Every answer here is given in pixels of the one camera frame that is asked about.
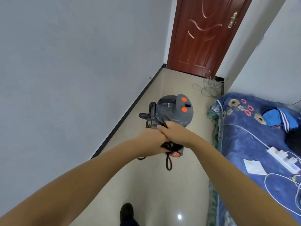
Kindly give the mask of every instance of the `black shoe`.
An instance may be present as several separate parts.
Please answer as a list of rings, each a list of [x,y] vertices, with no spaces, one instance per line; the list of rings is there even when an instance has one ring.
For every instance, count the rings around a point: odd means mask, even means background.
[[[120,210],[120,222],[124,220],[132,220],[134,218],[134,209],[130,203],[126,203]]]

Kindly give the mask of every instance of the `door handle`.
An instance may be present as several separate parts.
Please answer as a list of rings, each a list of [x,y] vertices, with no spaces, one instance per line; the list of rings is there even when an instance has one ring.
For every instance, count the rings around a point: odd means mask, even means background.
[[[232,26],[235,24],[235,19],[237,17],[237,11],[233,14],[233,16],[231,17],[230,23],[228,25],[228,29],[232,28]]]

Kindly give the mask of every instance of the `left hand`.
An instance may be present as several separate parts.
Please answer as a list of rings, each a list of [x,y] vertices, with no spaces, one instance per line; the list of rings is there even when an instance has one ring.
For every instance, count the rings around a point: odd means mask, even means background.
[[[159,130],[146,128],[133,141],[137,143],[139,157],[154,156],[157,154],[169,152],[161,145],[169,141],[167,137]]]

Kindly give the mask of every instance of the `forearm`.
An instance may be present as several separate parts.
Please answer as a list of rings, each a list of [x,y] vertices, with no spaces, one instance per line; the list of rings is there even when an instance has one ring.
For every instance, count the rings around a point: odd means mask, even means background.
[[[0,218],[0,225],[68,225],[138,155],[125,141],[53,180]]]
[[[192,134],[190,148],[237,225],[298,225],[267,192],[207,141]]]

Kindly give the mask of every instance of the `red-brown door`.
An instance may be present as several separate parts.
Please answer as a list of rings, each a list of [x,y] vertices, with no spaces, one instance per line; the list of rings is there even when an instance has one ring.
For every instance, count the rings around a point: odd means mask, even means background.
[[[169,68],[209,77],[244,2],[183,0]]]

